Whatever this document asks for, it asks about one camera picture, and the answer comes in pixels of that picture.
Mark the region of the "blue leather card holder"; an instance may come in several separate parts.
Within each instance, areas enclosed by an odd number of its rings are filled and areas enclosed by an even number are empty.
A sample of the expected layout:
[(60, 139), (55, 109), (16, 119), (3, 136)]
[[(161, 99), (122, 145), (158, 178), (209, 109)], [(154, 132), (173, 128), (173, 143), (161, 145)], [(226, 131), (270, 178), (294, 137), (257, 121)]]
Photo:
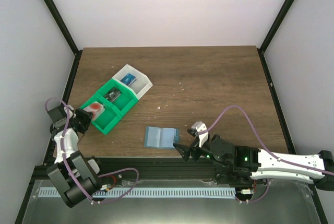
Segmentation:
[(147, 126), (144, 146), (148, 148), (173, 149), (174, 144), (180, 142), (180, 133), (177, 128), (160, 128)]

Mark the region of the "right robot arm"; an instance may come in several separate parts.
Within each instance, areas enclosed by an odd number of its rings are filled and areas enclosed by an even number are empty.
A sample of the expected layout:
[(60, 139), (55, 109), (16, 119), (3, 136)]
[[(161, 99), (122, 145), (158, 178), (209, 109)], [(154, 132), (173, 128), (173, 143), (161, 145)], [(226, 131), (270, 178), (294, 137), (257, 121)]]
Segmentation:
[(315, 155), (270, 153), (264, 149), (236, 146), (214, 135), (200, 143), (196, 137), (191, 145), (174, 143), (184, 161), (207, 158), (216, 168), (218, 178), (246, 185), (252, 181), (283, 179), (313, 184), (317, 189), (333, 191), (333, 155), (322, 150)]

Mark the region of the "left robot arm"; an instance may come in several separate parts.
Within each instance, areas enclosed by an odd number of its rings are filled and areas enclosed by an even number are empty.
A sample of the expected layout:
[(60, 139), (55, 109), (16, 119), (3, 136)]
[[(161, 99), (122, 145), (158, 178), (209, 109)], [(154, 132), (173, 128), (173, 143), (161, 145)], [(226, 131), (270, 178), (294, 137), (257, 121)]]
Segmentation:
[(47, 175), (65, 204), (74, 207), (84, 199), (91, 199), (102, 186), (95, 157), (86, 159), (78, 149), (79, 134), (88, 130), (93, 114), (63, 105), (47, 113), (53, 122), (50, 132), (57, 151)]

